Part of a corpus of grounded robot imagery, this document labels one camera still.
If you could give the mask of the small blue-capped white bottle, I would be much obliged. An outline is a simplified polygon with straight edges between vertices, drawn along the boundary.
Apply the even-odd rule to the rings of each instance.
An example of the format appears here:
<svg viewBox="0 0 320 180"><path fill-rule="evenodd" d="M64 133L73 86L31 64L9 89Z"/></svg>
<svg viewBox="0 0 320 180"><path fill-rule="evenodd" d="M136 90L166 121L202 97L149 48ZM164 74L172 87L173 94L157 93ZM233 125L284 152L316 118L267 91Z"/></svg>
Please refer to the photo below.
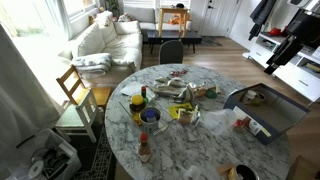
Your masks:
<svg viewBox="0 0 320 180"><path fill-rule="evenodd" d="M156 116L155 116L154 110L147 110L146 111L146 120L148 122L155 122L156 121Z"/></svg>

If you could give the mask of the silver metal cup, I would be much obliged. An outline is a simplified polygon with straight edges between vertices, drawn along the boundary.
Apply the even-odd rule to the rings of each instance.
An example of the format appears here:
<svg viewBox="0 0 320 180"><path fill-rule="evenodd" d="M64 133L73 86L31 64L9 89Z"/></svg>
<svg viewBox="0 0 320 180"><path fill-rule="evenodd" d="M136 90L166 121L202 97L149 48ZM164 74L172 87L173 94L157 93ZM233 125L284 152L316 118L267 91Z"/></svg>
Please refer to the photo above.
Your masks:
<svg viewBox="0 0 320 180"><path fill-rule="evenodd" d="M142 122L142 129L148 134L153 134L157 129L161 119L161 112L157 108L144 108L139 118Z"/></svg>

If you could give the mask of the translucent white plastic cup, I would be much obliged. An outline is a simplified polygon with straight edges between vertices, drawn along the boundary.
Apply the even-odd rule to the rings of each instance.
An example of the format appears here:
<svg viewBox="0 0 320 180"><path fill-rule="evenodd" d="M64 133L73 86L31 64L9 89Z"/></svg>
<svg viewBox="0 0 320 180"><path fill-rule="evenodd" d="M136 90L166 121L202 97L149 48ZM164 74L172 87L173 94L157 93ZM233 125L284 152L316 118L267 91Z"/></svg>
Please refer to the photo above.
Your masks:
<svg viewBox="0 0 320 180"><path fill-rule="evenodd" d="M236 120L236 113L231 109L208 112L204 117L204 126L213 134L221 135Z"/></svg>

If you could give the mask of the white label bottle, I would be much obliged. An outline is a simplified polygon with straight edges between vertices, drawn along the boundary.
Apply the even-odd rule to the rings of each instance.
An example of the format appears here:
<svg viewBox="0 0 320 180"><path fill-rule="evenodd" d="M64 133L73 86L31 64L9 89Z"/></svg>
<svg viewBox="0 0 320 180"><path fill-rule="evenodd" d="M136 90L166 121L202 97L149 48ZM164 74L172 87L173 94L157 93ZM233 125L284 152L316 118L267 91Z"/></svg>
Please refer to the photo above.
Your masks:
<svg viewBox="0 0 320 180"><path fill-rule="evenodd" d="M255 121L254 119L251 119L249 122L249 131L256 136L260 130L263 129L263 126L261 124L259 124L257 121Z"/></svg>

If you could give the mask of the crumpled striped cloth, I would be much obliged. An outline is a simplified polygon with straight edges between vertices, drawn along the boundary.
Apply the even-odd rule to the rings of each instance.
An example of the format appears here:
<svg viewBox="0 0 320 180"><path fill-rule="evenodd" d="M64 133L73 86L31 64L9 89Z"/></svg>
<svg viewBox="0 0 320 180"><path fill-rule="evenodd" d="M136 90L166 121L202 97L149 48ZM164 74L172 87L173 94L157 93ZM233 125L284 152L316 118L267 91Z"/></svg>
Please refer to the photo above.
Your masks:
<svg viewBox="0 0 320 180"><path fill-rule="evenodd" d="M195 93L191 86L179 77L160 77L154 80L151 90L162 97L169 97L174 103L194 100Z"/></svg>

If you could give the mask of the yellow-lidded brown jar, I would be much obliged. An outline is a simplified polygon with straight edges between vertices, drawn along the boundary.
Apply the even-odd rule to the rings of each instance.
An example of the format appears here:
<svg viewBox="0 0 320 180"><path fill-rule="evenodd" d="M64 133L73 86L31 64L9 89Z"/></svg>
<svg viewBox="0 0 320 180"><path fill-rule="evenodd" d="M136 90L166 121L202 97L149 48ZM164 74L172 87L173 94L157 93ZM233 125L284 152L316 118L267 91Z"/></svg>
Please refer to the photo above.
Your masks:
<svg viewBox="0 0 320 180"><path fill-rule="evenodd" d="M136 94L131 97L131 103L129 105L129 108L131 112L131 117L137 125L142 124L139 118L139 114L145 108L145 106L146 103L141 95Z"/></svg>

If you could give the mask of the brown paper bag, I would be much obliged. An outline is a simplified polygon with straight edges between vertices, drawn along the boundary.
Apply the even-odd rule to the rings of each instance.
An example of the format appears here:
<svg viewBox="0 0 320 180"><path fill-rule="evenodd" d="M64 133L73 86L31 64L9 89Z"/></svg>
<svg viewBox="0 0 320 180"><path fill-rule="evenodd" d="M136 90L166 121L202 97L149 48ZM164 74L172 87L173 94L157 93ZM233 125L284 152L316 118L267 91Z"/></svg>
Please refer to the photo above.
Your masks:
<svg viewBox="0 0 320 180"><path fill-rule="evenodd" d="M212 87L208 87L208 88L200 86L200 87L195 88L194 92L195 92L195 95L197 97L204 97L205 96L205 92L207 90L213 90L213 91L215 91L217 93L217 95L221 93L221 89L220 89L219 86L212 86Z"/></svg>

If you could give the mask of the dark grey chair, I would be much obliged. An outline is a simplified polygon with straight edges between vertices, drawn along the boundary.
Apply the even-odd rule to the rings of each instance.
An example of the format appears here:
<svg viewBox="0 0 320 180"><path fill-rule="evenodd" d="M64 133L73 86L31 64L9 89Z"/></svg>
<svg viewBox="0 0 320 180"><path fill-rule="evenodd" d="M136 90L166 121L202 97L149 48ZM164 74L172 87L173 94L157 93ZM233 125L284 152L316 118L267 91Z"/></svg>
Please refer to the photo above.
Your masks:
<svg viewBox="0 0 320 180"><path fill-rule="evenodd" d="M183 61L183 44L179 40L164 42L159 49L160 64L181 64Z"/></svg>

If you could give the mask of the green round lid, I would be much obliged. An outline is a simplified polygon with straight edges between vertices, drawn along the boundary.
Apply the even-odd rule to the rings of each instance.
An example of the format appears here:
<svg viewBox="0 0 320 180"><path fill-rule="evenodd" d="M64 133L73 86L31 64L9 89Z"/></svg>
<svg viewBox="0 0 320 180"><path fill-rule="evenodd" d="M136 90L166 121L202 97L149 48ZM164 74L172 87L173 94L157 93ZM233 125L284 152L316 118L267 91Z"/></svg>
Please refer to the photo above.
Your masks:
<svg viewBox="0 0 320 180"><path fill-rule="evenodd" d="M208 97L208 98L211 98L211 99L214 99L217 97L217 93L213 90L207 90L205 92L205 96Z"/></svg>

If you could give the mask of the black coffee table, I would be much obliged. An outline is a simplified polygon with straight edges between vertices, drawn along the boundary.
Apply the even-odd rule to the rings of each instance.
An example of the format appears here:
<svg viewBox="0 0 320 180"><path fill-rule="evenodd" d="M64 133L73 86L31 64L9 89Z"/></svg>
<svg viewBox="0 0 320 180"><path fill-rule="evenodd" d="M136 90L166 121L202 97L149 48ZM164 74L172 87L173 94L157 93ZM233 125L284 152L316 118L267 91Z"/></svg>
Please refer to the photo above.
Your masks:
<svg viewBox="0 0 320 180"><path fill-rule="evenodd" d="M195 31L187 31L186 35L176 30L164 30L162 36L159 36L157 30L147 31L148 44L154 47L155 44L163 44L170 40L179 40L183 45L195 47L202 42L202 37Z"/></svg>

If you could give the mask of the wooden chair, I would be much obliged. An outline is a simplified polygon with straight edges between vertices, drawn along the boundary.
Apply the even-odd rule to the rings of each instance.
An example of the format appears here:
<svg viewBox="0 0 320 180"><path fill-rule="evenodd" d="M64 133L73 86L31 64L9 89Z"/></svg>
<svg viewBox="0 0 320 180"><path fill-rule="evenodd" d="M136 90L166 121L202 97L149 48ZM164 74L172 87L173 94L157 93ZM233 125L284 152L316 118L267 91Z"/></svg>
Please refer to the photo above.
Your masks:
<svg viewBox="0 0 320 180"><path fill-rule="evenodd" d="M71 66L61 77L56 79L70 102L77 105L84 98L89 89L92 90L96 103L105 108L111 95L111 87L87 87L82 82L76 68Z"/></svg>

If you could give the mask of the red small item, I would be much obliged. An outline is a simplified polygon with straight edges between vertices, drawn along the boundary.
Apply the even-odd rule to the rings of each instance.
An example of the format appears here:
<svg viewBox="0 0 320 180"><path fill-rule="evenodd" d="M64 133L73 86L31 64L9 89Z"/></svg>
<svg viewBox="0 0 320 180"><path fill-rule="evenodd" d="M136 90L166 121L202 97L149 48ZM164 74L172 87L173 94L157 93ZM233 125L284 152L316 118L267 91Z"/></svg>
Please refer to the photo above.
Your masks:
<svg viewBox="0 0 320 180"><path fill-rule="evenodd" d="M233 124L234 128L242 128L243 126L244 126L244 121L240 119L237 119Z"/></svg>

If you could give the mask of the white small chair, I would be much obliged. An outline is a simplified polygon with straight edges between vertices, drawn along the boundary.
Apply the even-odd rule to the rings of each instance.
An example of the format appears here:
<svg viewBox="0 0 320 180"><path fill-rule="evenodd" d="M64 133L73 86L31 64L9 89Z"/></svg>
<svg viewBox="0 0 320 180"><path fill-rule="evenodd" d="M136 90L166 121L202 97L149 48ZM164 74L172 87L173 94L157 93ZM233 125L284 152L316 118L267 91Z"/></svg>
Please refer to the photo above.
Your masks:
<svg viewBox="0 0 320 180"><path fill-rule="evenodd" d="M63 112L55 129L58 134L67 142L71 141L70 135L81 135L81 130L84 130L84 135L88 135L91 142L96 142L96 137L92 130L92 124L95 119L100 120L99 108L91 89L84 95L78 105L69 105Z"/></svg>

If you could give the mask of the white-lidded jar in box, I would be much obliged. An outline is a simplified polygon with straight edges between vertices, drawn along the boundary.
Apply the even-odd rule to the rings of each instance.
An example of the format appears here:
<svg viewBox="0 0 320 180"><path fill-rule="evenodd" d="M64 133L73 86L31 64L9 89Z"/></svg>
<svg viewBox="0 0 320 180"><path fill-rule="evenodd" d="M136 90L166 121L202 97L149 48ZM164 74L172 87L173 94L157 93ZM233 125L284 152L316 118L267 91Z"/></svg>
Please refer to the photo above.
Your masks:
<svg viewBox="0 0 320 180"><path fill-rule="evenodd" d="M245 105L250 104L251 101L255 98L255 96L256 96L256 92L255 92L255 91L253 91L253 90L248 90L248 91L245 93L245 95L244 95L244 97L243 97L243 99L242 99L242 102L243 102Z"/></svg>

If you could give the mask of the navy blue cardboard box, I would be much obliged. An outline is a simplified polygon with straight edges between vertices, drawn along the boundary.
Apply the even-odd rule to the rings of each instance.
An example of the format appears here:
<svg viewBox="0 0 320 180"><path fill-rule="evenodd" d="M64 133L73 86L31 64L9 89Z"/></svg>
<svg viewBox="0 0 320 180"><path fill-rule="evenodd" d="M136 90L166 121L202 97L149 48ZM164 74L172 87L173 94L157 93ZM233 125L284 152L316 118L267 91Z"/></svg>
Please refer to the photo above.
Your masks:
<svg viewBox="0 0 320 180"><path fill-rule="evenodd" d="M242 99L248 90L264 94L264 102L260 106L252 106L251 103L245 105ZM248 131L251 119L261 124L263 129L255 137L264 145L298 124L310 112L307 107L263 83L231 93L224 109L234 110L237 118L244 121L244 127Z"/></svg>

